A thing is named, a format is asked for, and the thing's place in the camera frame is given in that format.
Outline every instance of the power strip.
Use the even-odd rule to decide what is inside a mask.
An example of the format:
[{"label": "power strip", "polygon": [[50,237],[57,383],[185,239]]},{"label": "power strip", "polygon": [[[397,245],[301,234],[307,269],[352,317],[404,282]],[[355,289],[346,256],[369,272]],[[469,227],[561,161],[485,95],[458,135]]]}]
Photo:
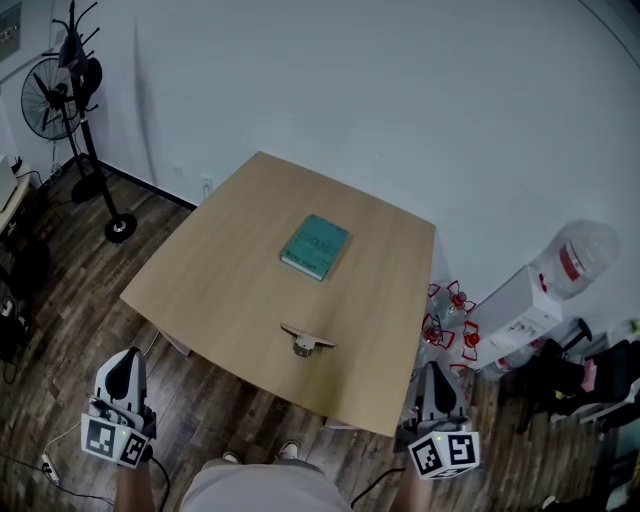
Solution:
[{"label": "power strip", "polygon": [[51,459],[46,453],[42,454],[42,469],[48,471],[49,478],[54,484],[60,485],[60,477],[56,472],[56,468],[53,467],[53,462],[51,462]]}]

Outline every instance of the white sneaker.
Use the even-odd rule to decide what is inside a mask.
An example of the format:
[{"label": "white sneaker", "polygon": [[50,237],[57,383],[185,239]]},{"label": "white sneaker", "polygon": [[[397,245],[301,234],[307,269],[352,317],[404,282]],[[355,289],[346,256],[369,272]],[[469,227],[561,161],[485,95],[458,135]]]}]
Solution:
[{"label": "white sneaker", "polygon": [[300,447],[295,441],[286,441],[280,451],[278,452],[278,458],[282,460],[298,460],[298,451]]},{"label": "white sneaker", "polygon": [[222,455],[222,458],[227,462],[233,462],[234,464],[242,464],[240,457],[238,457],[233,452],[224,452],[224,454]]},{"label": "white sneaker", "polygon": [[545,498],[545,500],[542,502],[542,510],[547,508],[552,503],[558,503],[558,500],[556,500],[556,497],[555,496],[547,496]]}]

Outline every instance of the floor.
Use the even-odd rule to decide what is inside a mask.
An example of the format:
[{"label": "floor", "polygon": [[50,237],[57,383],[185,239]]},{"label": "floor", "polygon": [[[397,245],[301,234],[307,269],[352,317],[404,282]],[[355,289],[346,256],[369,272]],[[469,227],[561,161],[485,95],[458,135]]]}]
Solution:
[{"label": "floor", "polygon": [[[134,237],[105,241],[108,214],[101,199],[83,205],[69,199],[77,179],[68,171],[51,191],[54,214],[40,223],[52,254],[48,283],[35,298],[32,337],[18,357],[16,382],[0,383],[0,453],[39,465],[47,442],[79,419],[96,370],[114,353],[145,350],[155,331],[118,299],[144,262],[189,211],[121,178],[110,176],[117,205],[135,212]],[[363,431],[332,431],[323,418],[243,383],[192,354],[185,358],[159,338],[149,353],[148,403],[158,416],[156,457],[171,476],[165,510],[178,510],[190,480],[208,459],[233,450],[247,462],[272,460],[289,438],[352,499],[384,470],[403,464],[392,441]],[[597,456],[592,427],[566,420],[555,426],[536,417],[526,435],[515,434],[523,404],[497,404],[497,387],[476,381],[471,416],[482,438],[482,466],[436,484],[433,510],[537,510],[549,494],[581,497],[591,487]],[[79,447],[79,429],[49,449],[63,486],[76,493],[113,498],[116,468]],[[156,502],[164,490],[152,467]],[[356,506],[386,510],[398,474],[388,477]],[[0,504],[8,511],[109,510],[99,501],[73,497],[44,475],[0,458]]]}]

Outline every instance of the book cover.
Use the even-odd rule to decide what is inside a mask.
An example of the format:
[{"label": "book cover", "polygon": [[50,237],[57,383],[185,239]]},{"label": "book cover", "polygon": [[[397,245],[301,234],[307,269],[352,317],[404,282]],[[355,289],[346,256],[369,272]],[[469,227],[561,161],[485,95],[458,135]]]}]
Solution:
[{"label": "book cover", "polygon": [[344,247],[349,232],[309,215],[280,254],[280,260],[322,281]]}]

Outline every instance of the black baseboard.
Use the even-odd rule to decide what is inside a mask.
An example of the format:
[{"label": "black baseboard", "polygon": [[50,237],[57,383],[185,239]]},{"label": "black baseboard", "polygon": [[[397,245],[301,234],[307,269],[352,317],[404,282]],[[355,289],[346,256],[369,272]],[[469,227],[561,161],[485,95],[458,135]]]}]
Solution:
[{"label": "black baseboard", "polygon": [[[82,158],[83,160],[89,160],[89,155],[87,155],[86,153],[81,153],[80,154],[80,158]],[[146,181],[142,181],[139,178],[136,178],[135,176],[131,176],[130,174],[127,174],[124,171],[121,171],[120,169],[114,167],[113,165],[109,165],[105,162],[103,162],[102,160],[98,160],[98,162],[100,163],[100,167],[106,169],[107,171],[115,174],[116,176],[120,176],[121,178],[124,178],[125,180],[128,180],[132,183],[135,183],[136,185],[138,185],[139,187],[142,187],[146,190],[148,190],[149,192],[153,192],[154,194],[163,197],[165,199],[168,199],[169,201],[172,201],[174,203],[176,203],[177,205],[180,205],[184,208],[187,208],[188,210],[195,210],[198,206],[190,203],[189,201],[185,201],[184,199],[180,199],[179,197],[174,196],[173,194],[170,194],[169,192],[165,192],[164,190],[161,190],[157,187],[154,187],[153,185],[149,185]],[[75,163],[75,158],[71,158],[69,159],[65,164],[62,165],[62,169],[64,171],[66,171],[67,169],[69,169],[69,167],[71,167],[73,164]]]}]

